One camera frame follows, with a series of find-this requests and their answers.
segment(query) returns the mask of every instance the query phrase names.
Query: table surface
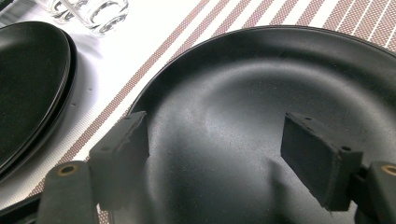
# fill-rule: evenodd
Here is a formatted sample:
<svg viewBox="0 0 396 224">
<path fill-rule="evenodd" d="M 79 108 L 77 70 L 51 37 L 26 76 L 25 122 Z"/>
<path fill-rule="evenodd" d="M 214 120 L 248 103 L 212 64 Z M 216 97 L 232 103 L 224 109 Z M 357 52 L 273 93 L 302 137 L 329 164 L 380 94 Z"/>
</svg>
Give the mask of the table surface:
<svg viewBox="0 0 396 224">
<path fill-rule="evenodd" d="M 56 23 L 32 0 L 0 12 L 0 27 L 45 21 L 69 33 L 78 48 L 78 81 L 61 127 L 10 179 L 0 209 L 40 192 L 53 166 L 84 161 L 170 60 L 207 39 L 253 26 L 302 25 L 334 30 L 396 51 L 395 0 L 131 0 L 125 23 L 97 37 L 78 21 Z M 100 213 L 106 223 L 106 213 Z"/>
</svg>

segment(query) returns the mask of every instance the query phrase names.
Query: striped placemat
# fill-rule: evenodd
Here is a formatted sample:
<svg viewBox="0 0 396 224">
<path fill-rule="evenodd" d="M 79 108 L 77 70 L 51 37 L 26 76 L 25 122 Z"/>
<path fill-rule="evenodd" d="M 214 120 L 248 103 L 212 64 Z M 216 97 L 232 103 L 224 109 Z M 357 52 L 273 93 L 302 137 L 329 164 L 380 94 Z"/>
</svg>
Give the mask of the striped placemat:
<svg viewBox="0 0 396 224">
<path fill-rule="evenodd" d="M 195 0 L 188 15 L 141 64 L 113 99 L 97 106 L 89 122 L 81 122 L 61 144 L 64 153 L 52 158 L 4 206 L 43 189 L 44 175 L 55 164 L 86 160 L 91 147 L 125 115 L 137 94 L 163 67 L 185 50 L 241 28 L 292 24 L 325 28 L 396 51 L 396 0 Z M 106 212 L 100 222 L 107 223 Z"/>
</svg>

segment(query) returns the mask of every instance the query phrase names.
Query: stacked black plate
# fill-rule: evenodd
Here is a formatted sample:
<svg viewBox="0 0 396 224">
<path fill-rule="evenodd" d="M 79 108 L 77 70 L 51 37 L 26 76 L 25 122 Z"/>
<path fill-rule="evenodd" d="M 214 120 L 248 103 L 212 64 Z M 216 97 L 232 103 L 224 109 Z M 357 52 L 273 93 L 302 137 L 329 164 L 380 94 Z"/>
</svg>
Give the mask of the stacked black plate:
<svg viewBox="0 0 396 224">
<path fill-rule="evenodd" d="M 55 26 L 29 21 L 0 29 L 0 181 L 59 123 L 76 67 L 73 40 Z"/>
</svg>

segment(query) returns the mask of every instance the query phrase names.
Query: black plate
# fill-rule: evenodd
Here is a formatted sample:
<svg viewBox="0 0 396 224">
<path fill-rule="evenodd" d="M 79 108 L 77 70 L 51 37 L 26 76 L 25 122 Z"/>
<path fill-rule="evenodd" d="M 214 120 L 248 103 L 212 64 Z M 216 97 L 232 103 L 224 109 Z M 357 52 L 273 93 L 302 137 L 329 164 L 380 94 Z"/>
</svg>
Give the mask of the black plate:
<svg viewBox="0 0 396 224">
<path fill-rule="evenodd" d="M 359 39 L 262 27 L 168 64 L 131 111 L 148 112 L 150 157 L 116 223 L 353 223 L 321 208 L 280 157 L 285 112 L 396 162 L 396 58 Z"/>
<path fill-rule="evenodd" d="M 77 53 L 61 30 L 44 22 L 4 27 L 0 40 L 0 178 L 4 180 L 53 131 L 72 90 Z"/>
</svg>

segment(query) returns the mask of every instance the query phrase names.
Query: matte black plate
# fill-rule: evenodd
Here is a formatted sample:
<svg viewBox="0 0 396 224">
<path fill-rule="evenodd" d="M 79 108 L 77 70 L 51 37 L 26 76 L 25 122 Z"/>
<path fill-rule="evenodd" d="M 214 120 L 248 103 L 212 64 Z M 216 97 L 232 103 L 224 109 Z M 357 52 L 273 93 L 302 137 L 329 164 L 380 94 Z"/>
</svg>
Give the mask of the matte black plate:
<svg viewBox="0 0 396 224">
<path fill-rule="evenodd" d="M 64 33 L 44 22 L 4 27 L 0 43 L 3 178 L 47 138 L 71 91 L 75 63 Z"/>
<path fill-rule="evenodd" d="M 280 157 L 285 112 L 354 140 L 364 164 L 396 161 L 396 58 L 359 39 L 262 27 L 168 64 L 131 111 L 148 113 L 150 157 L 116 223 L 353 223 Z"/>
</svg>

